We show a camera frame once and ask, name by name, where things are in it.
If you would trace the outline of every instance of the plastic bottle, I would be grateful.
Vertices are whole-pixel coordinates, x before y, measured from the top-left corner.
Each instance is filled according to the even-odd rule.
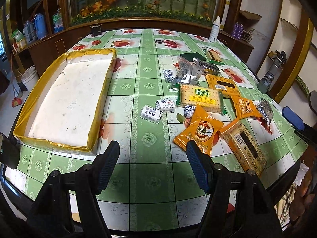
[[[237,35],[236,35],[236,39],[240,39],[241,35],[243,33],[243,25],[239,25],[238,31],[237,31]]]
[[[220,16],[217,17],[217,19],[214,21],[213,25],[212,25],[212,29],[210,32],[210,36],[209,36],[209,41],[216,43],[217,41],[217,36],[219,34],[219,30],[220,30]]]
[[[236,37],[237,32],[238,32],[238,28],[239,28],[239,23],[236,22],[235,25],[233,26],[233,30],[232,30],[231,36]]]

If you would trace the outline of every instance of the cracker package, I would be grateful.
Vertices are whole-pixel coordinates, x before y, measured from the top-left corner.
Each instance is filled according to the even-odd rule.
[[[236,109],[236,115],[238,119],[243,119],[251,116],[259,118],[262,117],[258,109],[256,109],[256,106],[253,104],[252,100],[238,96],[232,96],[231,99]]]
[[[260,176],[266,166],[266,159],[245,125],[239,119],[235,119],[219,132],[243,170],[253,169]]]
[[[200,105],[207,112],[227,113],[223,105],[221,92],[206,87],[181,85],[179,105],[181,107]]]
[[[186,150],[186,144],[194,140],[202,153],[211,156],[214,135],[223,127],[223,123],[210,116],[200,105],[196,106],[191,124],[173,142]]]
[[[208,74],[206,75],[206,80],[209,88],[221,91],[223,97],[231,98],[231,96],[241,96],[238,87],[231,79]]]

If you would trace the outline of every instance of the blue thermos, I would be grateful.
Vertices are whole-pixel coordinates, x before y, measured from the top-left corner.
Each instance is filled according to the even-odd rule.
[[[45,37],[47,35],[47,29],[44,16],[41,13],[38,13],[35,16],[34,24],[38,39],[42,39],[43,37]]]

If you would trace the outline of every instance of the barcode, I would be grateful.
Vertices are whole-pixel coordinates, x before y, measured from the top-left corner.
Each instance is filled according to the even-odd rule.
[[[240,146],[243,146],[244,141],[243,141],[242,137],[241,137],[239,134],[237,134],[237,135],[235,136],[235,138],[236,138],[236,140],[238,141],[238,143],[240,144]]]
[[[216,89],[223,89],[223,90],[227,90],[227,88],[225,86],[222,85],[215,85]]]

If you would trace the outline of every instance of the broom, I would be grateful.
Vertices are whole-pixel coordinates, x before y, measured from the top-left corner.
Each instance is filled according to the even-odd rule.
[[[12,100],[12,107],[19,106],[22,104],[21,98],[15,97],[15,92],[14,92],[14,86],[13,86],[13,68],[12,68],[12,61],[13,61],[13,53],[11,54],[11,84],[12,84],[12,89],[13,89],[13,94],[14,94],[14,99]]]

